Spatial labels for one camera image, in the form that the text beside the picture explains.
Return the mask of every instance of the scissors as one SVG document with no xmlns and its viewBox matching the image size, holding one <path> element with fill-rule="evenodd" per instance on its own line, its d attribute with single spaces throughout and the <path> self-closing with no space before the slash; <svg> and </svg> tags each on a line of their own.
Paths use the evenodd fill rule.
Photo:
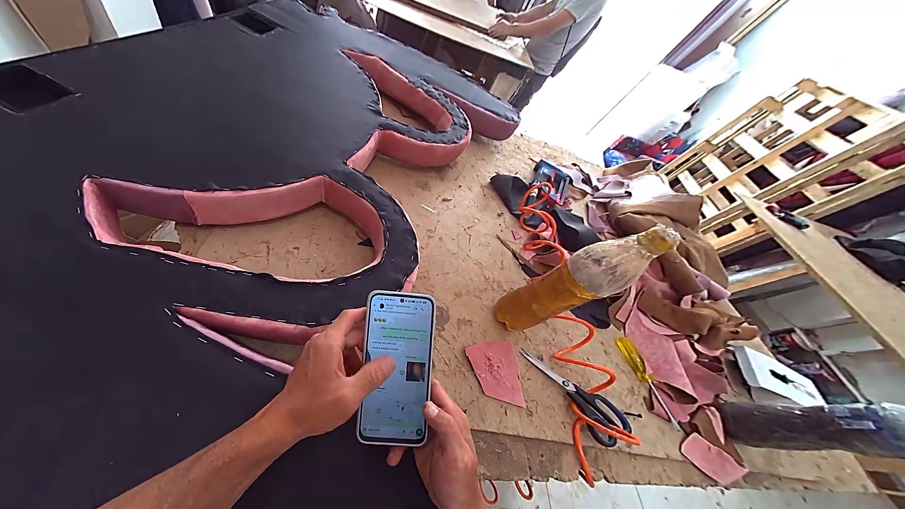
<svg viewBox="0 0 905 509">
<path fill-rule="evenodd" d="M 559 387 L 566 391 L 566 396 L 576 404 L 578 410 L 586 418 L 593 420 L 603 427 L 619 427 L 626 433 L 632 433 L 632 425 L 625 418 L 625 414 L 623 414 L 622 410 L 617 408 L 609 399 L 604 398 L 599 394 L 590 393 L 567 379 L 560 377 L 547 364 L 544 364 L 540 359 L 531 355 L 524 348 L 521 349 L 521 354 L 525 359 L 528 359 L 531 364 L 537 366 L 539 370 L 543 371 L 548 377 L 559 384 Z M 587 427 L 588 433 L 591 434 L 591 437 L 596 443 L 603 447 L 615 447 L 616 437 L 602 433 L 599 429 L 589 424 L 585 424 L 585 427 Z"/>
</svg>

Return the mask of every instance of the black scissor handle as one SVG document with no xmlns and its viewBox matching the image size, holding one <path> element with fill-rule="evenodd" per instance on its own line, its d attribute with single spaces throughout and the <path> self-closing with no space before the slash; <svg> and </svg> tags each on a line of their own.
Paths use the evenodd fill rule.
<svg viewBox="0 0 905 509">
<path fill-rule="evenodd" d="M 632 424 L 625 418 L 625 414 L 623 414 L 622 410 L 614 405 L 609 399 L 599 394 L 592 394 L 578 386 L 574 387 L 576 392 L 568 392 L 567 394 L 569 399 L 578 405 L 578 408 L 586 417 L 601 426 L 620 427 L 625 432 L 632 433 Z M 610 413 L 619 420 L 618 424 L 610 417 Z M 601 446 L 615 447 L 617 442 L 615 437 L 607 435 L 591 425 L 587 425 L 587 431 L 591 434 L 594 441 Z"/>
<path fill-rule="evenodd" d="M 625 414 L 622 412 L 622 410 L 614 405 L 612 401 L 605 398 L 604 396 L 601 396 L 600 394 L 592 394 L 578 386 L 575 386 L 575 390 L 578 392 L 578 395 L 581 396 L 582 399 L 587 401 L 589 405 L 593 406 L 600 413 L 600 415 L 607 418 L 606 420 L 609 421 L 610 424 L 622 428 L 627 433 L 632 432 L 632 423 L 630 423 L 628 419 L 625 418 Z M 607 410 L 612 412 L 613 415 L 619 420 L 618 425 L 615 424 L 613 420 L 609 418 L 609 416 L 607 416 Z"/>
<path fill-rule="evenodd" d="M 579 394 L 576 394 L 575 392 L 567 392 L 566 395 L 569 399 L 572 400 L 573 403 L 578 406 L 578 410 L 581 411 L 581 413 L 584 414 L 585 417 L 593 420 L 595 423 L 603 427 L 615 425 L 613 420 L 610 419 L 608 415 L 606 415 L 604 412 L 594 409 L 591 404 L 585 401 L 585 399 L 582 398 Z M 585 423 L 585 426 L 587 427 L 587 432 L 591 434 L 591 438 L 593 438 L 596 443 L 600 444 L 603 447 L 616 446 L 616 437 L 607 435 L 606 433 L 601 432 L 596 427 L 593 427 L 587 423 Z"/>
</svg>

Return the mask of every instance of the smartphone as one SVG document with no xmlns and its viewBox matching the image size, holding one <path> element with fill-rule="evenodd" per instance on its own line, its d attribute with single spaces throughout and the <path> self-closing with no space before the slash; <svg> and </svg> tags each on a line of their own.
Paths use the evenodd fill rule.
<svg viewBox="0 0 905 509">
<path fill-rule="evenodd" d="M 422 446 L 427 440 L 425 401 L 431 397 L 433 297 L 375 291 L 367 297 L 365 362 L 381 355 L 395 370 L 358 409 L 358 441 L 383 446 Z"/>
</svg>

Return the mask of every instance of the hand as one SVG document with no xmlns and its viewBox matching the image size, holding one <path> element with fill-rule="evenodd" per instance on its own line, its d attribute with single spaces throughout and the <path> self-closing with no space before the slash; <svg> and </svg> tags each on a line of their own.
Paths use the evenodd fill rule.
<svg viewBox="0 0 905 509">
<path fill-rule="evenodd" d="M 487 33 L 497 39 L 505 39 L 508 35 L 512 35 L 512 24 L 505 19 L 495 23 Z"/>
<path fill-rule="evenodd" d="M 433 503 L 440 509 L 486 507 L 468 418 L 437 380 L 431 382 L 424 418 L 431 431 L 427 444 L 414 450 L 414 461 Z M 386 462 L 398 465 L 404 452 L 405 447 L 391 448 Z"/>
<path fill-rule="evenodd" d="M 282 392 L 259 416 L 292 443 L 346 422 L 395 369 L 392 357 L 361 365 L 365 308 L 345 310 L 305 343 Z"/>
</svg>

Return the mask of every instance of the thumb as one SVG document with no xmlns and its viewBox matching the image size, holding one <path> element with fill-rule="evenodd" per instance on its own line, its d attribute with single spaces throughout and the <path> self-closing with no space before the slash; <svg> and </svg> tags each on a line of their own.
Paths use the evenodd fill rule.
<svg viewBox="0 0 905 509">
<path fill-rule="evenodd" d="M 384 355 L 362 366 L 358 373 L 352 376 L 352 383 L 359 390 L 363 399 L 390 378 L 393 370 L 395 370 L 395 360 L 389 355 Z"/>
<path fill-rule="evenodd" d="M 441 436 L 449 436 L 459 432 L 459 428 L 455 424 L 453 416 L 446 413 L 442 408 L 434 405 L 433 401 L 424 403 L 424 418 L 427 424 L 438 432 Z"/>
</svg>

